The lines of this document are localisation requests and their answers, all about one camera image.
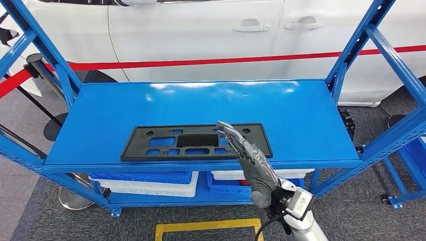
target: yellow floor marking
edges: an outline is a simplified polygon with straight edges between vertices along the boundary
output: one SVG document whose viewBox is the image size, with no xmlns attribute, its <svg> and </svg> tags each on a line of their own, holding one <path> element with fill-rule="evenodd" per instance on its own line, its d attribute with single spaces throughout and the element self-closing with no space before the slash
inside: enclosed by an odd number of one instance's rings
<svg viewBox="0 0 426 241">
<path fill-rule="evenodd" d="M 155 227 L 155 241 L 162 241 L 164 232 L 177 232 L 177 231 L 193 231 L 193 230 L 206 230 L 206 229 L 221 229 L 233 227 L 254 227 L 254 233 L 262 226 L 260 219 L 235 219 L 223 221 L 210 221 L 210 222 L 186 222 L 186 223 L 171 223 L 171 224 L 157 224 Z M 259 235 L 259 241 L 263 241 L 263 234 Z"/>
</svg>

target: white plastic bin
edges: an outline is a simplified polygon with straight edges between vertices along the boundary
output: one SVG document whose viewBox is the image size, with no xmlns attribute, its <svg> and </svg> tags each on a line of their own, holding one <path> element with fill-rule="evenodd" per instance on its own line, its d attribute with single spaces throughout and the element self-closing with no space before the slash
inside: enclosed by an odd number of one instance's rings
<svg viewBox="0 0 426 241">
<path fill-rule="evenodd" d="M 198 172 L 192 172 L 191 182 L 189 184 L 137 182 L 106 179 L 92 180 L 98 181 L 102 187 L 109 188 L 111 192 L 175 197 L 194 197 L 198 180 Z"/>
<path fill-rule="evenodd" d="M 283 169 L 275 170 L 277 176 L 283 179 L 304 178 L 306 173 L 313 172 L 315 169 Z M 243 171 L 212 171 L 215 180 L 244 180 Z"/>
</svg>

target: caster wheel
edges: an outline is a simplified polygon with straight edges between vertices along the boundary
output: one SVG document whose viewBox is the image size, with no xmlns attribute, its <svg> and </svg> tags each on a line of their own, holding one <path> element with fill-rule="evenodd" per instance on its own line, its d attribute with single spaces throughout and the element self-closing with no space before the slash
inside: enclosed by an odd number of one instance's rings
<svg viewBox="0 0 426 241">
<path fill-rule="evenodd" d="M 389 195 L 388 194 L 383 194 L 383 195 L 380 196 L 380 198 L 382 199 L 382 202 L 384 204 L 392 205 L 392 203 L 390 203 L 390 201 L 389 201 Z"/>
</svg>

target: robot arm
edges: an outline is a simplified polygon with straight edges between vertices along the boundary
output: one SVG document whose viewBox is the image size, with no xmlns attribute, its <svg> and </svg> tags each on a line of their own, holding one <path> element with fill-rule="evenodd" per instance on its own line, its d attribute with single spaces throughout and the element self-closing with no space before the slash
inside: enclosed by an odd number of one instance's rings
<svg viewBox="0 0 426 241">
<path fill-rule="evenodd" d="M 218 121 L 218 133 L 223 135 L 237 154 L 244 177 L 252 188 L 251 198 L 258 208 L 265 209 L 270 220 L 279 221 L 289 240 L 327 241 L 313 218 L 310 205 L 314 196 L 285 179 L 279 179 L 263 152 L 250 144 L 232 125 Z"/>
</svg>

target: gray glove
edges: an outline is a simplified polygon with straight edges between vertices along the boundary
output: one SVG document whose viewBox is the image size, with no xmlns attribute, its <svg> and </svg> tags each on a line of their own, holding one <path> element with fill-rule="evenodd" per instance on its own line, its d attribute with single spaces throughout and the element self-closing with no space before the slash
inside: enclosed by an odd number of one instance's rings
<svg viewBox="0 0 426 241">
<path fill-rule="evenodd" d="M 252 187 L 252 200 L 258 208 L 271 205 L 271 193 L 278 187 L 278 177 L 263 152 L 250 144 L 232 125 L 218 122 L 218 132 L 225 136 L 237 153 L 244 177 Z"/>
<path fill-rule="evenodd" d="M 264 160 L 266 160 L 262 152 L 258 155 L 263 156 Z M 251 198 L 254 205 L 258 208 L 267 208 L 271 205 L 271 193 L 277 188 L 278 183 L 276 179 L 274 180 L 270 174 L 265 172 L 261 163 L 256 161 L 256 159 L 253 164 L 249 158 L 240 156 L 238 162 L 243 168 L 244 177 L 252 187 Z"/>
</svg>

